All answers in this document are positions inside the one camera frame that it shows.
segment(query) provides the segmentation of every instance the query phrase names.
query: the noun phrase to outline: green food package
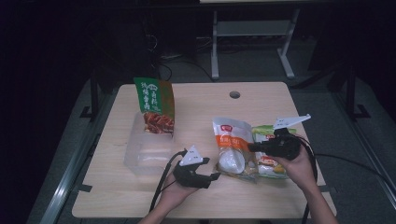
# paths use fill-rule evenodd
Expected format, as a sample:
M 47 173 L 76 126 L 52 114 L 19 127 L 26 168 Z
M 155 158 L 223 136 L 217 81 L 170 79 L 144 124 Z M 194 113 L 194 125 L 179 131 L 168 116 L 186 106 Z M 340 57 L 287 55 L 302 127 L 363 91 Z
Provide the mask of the green food package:
M 175 98 L 172 83 L 155 78 L 135 77 L 140 111 L 149 133 L 173 133 Z
M 295 129 L 288 129 L 289 133 L 296 133 Z M 274 136 L 273 125 L 261 125 L 252 128 L 254 142 L 268 141 Z M 258 163 L 259 176 L 272 178 L 288 178 L 286 170 L 281 164 L 271 160 L 264 152 L 256 152 L 256 160 Z

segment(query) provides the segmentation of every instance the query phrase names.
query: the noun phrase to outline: white triangular tip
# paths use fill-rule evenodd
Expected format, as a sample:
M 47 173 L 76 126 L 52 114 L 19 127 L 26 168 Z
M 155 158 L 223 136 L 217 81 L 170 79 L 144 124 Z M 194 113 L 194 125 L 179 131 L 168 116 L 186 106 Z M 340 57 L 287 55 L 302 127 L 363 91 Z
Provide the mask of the white triangular tip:
M 181 160 L 180 166 L 196 164 L 196 163 L 200 163 L 203 161 L 204 161 L 204 158 L 201 157 L 197 148 L 195 146 L 192 146 L 187 151 L 186 155 L 183 157 L 183 160 Z
M 303 122 L 304 120 L 308 120 L 310 118 L 311 116 L 309 114 L 294 118 L 277 118 L 274 124 L 274 130 L 281 128 L 288 128 L 296 123 Z

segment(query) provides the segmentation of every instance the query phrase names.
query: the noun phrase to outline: white plastic box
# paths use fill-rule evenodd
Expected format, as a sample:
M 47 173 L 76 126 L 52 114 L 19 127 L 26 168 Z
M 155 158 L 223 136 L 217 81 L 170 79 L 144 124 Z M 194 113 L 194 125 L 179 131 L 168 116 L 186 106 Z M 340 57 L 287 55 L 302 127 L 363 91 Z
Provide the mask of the white plastic box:
M 124 164 L 135 175 L 160 175 L 172 157 L 174 138 L 170 133 L 147 133 L 143 114 L 134 124 L 124 156 Z

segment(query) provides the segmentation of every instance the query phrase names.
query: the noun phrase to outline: red logo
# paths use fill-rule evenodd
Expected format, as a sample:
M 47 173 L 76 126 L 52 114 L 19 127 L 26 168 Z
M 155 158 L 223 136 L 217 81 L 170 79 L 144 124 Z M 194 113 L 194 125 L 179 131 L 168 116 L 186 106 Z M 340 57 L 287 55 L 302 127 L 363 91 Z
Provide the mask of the red logo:
M 231 125 L 221 125 L 220 128 L 222 131 L 229 133 L 233 130 L 233 126 Z

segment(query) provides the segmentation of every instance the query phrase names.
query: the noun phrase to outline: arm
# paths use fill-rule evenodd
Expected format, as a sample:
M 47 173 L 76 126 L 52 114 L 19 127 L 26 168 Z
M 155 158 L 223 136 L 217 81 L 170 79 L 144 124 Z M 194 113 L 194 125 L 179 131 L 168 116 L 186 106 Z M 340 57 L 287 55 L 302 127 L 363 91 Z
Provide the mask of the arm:
M 166 177 L 164 186 L 169 186 L 163 190 L 161 198 L 155 208 L 149 212 L 139 224 L 159 224 L 170 211 L 181 205 L 184 200 L 198 189 L 186 188 L 175 181 L 173 174 Z
M 293 161 L 278 157 L 273 157 L 273 159 L 285 167 L 290 179 L 303 191 L 314 223 L 338 223 L 319 190 L 308 153 L 303 146 L 300 148 L 300 155 Z

